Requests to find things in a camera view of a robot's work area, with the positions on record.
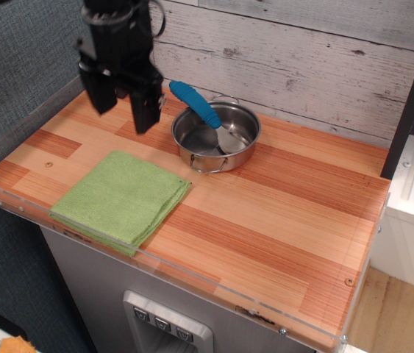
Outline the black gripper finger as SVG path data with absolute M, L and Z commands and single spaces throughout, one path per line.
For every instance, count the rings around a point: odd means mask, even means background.
M 161 82 L 142 85 L 129 93 L 135 129 L 138 134 L 145 134 L 160 121 L 161 109 L 165 95 Z
M 79 69 L 82 84 L 99 114 L 105 114 L 117 104 L 115 86 L 107 75 Z

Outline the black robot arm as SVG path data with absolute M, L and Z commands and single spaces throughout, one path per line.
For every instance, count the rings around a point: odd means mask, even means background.
M 164 104 L 163 75 L 151 52 L 165 24 L 153 30 L 152 7 L 165 16 L 159 1 L 84 1 L 81 16 L 90 37 L 76 42 L 80 78 L 92 105 L 104 114 L 129 97 L 139 135 L 159 122 Z

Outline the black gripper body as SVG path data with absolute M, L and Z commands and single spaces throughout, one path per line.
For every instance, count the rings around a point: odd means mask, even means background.
M 90 37 L 76 42 L 84 86 L 162 84 L 163 76 L 151 62 L 151 51 L 163 28 L 154 32 L 149 14 L 83 14 L 82 18 L 90 28 Z

